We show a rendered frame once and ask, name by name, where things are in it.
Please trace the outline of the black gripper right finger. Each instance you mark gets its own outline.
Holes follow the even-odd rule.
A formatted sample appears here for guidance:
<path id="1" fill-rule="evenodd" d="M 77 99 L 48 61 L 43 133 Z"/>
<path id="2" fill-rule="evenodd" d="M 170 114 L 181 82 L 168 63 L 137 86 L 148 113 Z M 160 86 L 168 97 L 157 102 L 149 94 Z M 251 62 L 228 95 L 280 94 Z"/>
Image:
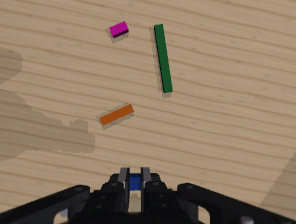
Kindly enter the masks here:
<path id="1" fill-rule="evenodd" d="M 191 183 L 167 189 L 159 174 L 141 167 L 141 212 L 172 216 L 197 224 L 198 206 L 210 215 L 210 224 L 296 224 L 296 221 Z"/>

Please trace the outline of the small blue block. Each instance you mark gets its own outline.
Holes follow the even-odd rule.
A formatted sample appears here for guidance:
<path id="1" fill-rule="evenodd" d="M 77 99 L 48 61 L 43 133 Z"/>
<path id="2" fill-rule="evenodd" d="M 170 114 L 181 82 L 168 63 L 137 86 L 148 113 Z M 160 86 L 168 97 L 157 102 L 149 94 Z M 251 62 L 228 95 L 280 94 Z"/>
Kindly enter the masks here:
<path id="1" fill-rule="evenodd" d="M 141 190 L 141 173 L 130 173 L 129 191 Z"/>

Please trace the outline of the magenta block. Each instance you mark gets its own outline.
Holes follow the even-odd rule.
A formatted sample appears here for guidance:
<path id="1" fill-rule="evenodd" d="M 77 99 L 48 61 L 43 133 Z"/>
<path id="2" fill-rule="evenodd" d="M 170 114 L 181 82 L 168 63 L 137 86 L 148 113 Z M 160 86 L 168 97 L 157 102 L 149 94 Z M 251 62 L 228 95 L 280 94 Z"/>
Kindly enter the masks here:
<path id="1" fill-rule="evenodd" d="M 118 36 L 121 36 L 121 35 L 129 32 L 125 21 L 121 22 L 117 25 L 114 25 L 114 26 L 110 27 L 109 29 L 112 33 L 113 38 L 116 38 Z"/>

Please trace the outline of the orange rod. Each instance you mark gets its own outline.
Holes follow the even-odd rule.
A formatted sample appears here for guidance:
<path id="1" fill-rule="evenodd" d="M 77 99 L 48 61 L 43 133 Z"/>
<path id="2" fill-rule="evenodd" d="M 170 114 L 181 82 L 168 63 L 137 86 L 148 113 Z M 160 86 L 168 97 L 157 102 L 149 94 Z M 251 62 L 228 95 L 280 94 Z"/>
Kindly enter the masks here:
<path id="1" fill-rule="evenodd" d="M 130 113 L 134 112 L 131 104 L 123 107 L 123 108 L 120 108 L 114 112 L 111 112 L 103 117 L 100 117 L 100 121 L 102 123 L 102 125 L 106 125 L 114 120 L 117 120 L 125 115 L 128 115 Z"/>

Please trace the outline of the green rod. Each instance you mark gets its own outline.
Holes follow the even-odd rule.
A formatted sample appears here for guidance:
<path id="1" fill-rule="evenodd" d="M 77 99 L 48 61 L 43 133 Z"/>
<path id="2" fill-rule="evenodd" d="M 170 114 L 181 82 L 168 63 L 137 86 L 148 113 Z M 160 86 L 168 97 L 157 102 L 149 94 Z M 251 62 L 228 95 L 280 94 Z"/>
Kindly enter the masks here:
<path id="1" fill-rule="evenodd" d="M 154 25 L 163 92 L 173 92 L 163 24 Z"/>

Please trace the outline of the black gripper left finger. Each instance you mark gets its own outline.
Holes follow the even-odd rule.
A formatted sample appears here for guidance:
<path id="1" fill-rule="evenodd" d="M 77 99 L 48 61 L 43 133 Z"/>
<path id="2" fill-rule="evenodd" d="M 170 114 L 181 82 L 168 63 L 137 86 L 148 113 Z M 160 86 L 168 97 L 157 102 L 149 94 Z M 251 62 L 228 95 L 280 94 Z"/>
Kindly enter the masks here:
<path id="1" fill-rule="evenodd" d="M 54 224 L 55 216 L 68 208 L 68 221 L 129 210 L 130 167 L 121 167 L 100 190 L 75 185 L 0 213 L 0 224 Z M 87 202 L 87 203 L 86 203 Z"/>

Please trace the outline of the grey rod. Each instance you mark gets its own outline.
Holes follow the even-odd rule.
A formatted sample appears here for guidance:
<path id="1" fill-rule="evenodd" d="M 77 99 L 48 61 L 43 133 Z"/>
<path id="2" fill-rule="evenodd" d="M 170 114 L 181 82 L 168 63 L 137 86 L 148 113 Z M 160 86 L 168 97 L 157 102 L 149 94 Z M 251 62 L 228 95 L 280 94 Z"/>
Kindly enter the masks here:
<path id="1" fill-rule="evenodd" d="M 68 209 L 63 210 L 60 213 L 61 213 L 61 217 L 66 217 L 68 216 Z"/>

